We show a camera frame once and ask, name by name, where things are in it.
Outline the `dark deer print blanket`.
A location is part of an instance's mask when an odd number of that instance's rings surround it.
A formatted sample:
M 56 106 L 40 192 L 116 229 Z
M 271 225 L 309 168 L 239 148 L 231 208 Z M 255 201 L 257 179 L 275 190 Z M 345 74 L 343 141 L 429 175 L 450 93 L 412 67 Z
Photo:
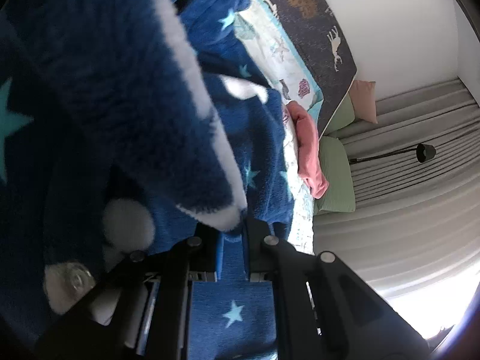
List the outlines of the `dark deer print blanket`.
M 349 45 L 326 0 L 270 0 L 300 59 L 323 95 L 318 133 L 326 128 L 357 74 Z

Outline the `pink cushion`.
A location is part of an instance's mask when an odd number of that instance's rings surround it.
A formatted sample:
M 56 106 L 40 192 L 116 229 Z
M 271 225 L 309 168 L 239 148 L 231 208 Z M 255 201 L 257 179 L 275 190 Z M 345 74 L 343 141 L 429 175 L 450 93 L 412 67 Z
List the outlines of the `pink cushion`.
M 349 90 L 355 117 L 371 124 L 377 123 L 375 81 L 354 80 Z

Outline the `navy star fleece garment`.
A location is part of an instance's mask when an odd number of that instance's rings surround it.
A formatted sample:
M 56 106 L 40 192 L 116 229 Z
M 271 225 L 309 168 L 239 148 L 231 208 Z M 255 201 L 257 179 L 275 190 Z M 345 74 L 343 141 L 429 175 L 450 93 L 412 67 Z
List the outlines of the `navy star fleece garment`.
M 35 345 L 134 252 L 219 231 L 187 359 L 275 359 L 252 217 L 287 237 L 281 94 L 234 32 L 250 0 L 1 0 L 1 357 Z

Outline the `green pillow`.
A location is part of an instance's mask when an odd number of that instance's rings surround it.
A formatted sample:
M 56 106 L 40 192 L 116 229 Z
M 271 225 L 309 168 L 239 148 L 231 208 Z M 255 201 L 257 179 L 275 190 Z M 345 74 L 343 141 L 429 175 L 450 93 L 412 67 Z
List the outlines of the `green pillow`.
M 350 95 L 347 94 L 342 100 L 341 104 L 338 106 L 337 111 L 335 111 L 335 114 L 326 127 L 324 134 L 329 135 L 330 133 L 334 133 L 342 128 L 345 128 L 347 125 L 350 125 L 355 118 L 356 116 L 352 105 L 352 100 Z
M 315 200 L 314 214 L 354 212 L 356 198 L 352 173 L 342 142 L 334 137 L 323 136 L 320 139 L 319 159 L 329 187 L 320 199 Z

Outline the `grey curtain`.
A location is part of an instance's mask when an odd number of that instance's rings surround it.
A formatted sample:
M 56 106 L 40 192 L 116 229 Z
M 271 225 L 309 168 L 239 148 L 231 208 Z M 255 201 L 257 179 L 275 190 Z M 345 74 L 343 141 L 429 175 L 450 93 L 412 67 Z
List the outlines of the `grey curtain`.
M 316 251 L 384 297 L 479 263 L 479 105 L 460 80 L 381 100 L 377 123 L 336 133 L 352 160 L 352 213 L 318 214 Z

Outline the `pink folded garment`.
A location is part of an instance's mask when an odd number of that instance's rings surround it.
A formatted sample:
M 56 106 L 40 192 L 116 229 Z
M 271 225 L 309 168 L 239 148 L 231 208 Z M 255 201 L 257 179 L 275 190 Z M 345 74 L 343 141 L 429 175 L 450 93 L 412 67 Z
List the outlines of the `pink folded garment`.
M 286 109 L 295 125 L 298 145 L 298 176 L 315 199 L 321 199 L 329 188 L 319 159 L 319 136 L 312 116 L 298 102 L 291 101 Z

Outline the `white seashell print quilt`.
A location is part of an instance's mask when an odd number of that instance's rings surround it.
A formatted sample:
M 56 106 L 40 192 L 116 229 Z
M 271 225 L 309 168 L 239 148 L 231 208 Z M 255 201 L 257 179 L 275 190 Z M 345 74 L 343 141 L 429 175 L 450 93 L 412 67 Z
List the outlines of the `white seashell print quilt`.
M 270 0 L 250 0 L 246 10 L 236 14 L 234 31 L 268 84 L 281 94 L 285 128 L 284 156 L 289 195 L 294 213 L 288 242 L 296 250 L 313 254 L 313 207 L 315 198 L 298 174 L 298 145 L 295 125 L 287 104 L 298 102 L 312 116 L 315 125 L 323 102 L 318 84 L 299 57 L 277 18 L 277 6 Z

